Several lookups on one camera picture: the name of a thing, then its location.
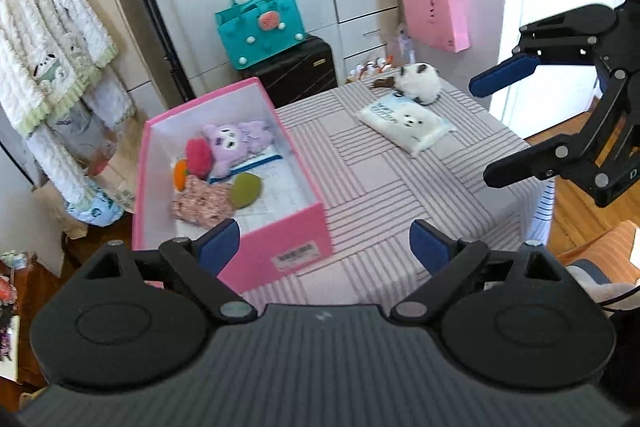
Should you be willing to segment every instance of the purple plush bear face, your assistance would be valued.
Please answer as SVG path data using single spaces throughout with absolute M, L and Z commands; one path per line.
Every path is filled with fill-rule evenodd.
M 273 141 L 264 122 L 252 121 L 238 125 L 205 125 L 203 133 L 209 140 L 214 165 L 212 175 L 223 178 L 231 167 L 244 161 L 250 154 L 257 154 Z

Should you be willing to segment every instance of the pink paper bag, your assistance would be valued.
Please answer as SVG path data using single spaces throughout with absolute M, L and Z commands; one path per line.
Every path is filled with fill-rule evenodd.
M 402 0 L 409 35 L 457 53 L 469 47 L 464 0 Z

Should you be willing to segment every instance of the orange fabric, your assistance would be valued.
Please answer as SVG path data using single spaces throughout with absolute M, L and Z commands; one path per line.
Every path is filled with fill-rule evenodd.
M 635 284 L 640 279 L 640 269 L 629 261 L 629 256 L 637 229 L 638 225 L 633 221 L 624 221 L 586 245 L 558 255 L 558 260 L 568 266 L 578 259 L 588 259 L 611 282 Z

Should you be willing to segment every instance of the red plush toy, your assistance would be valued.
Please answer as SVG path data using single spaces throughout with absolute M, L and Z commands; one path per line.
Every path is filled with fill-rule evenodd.
M 192 138 L 185 149 L 189 174 L 205 180 L 213 168 L 211 147 L 205 138 Z

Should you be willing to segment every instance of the striped tablecloth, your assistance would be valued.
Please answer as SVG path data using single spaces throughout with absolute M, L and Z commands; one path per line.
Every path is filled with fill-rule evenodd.
M 324 195 L 335 254 L 245 293 L 258 309 L 270 302 L 389 309 L 429 277 L 409 249 L 418 218 L 503 250 L 525 239 L 546 243 L 553 180 L 498 189 L 482 179 L 487 164 L 526 148 L 523 140 L 446 84 L 429 108 L 456 131 L 412 159 L 353 116 L 388 92 L 356 82 L 278 110 Z

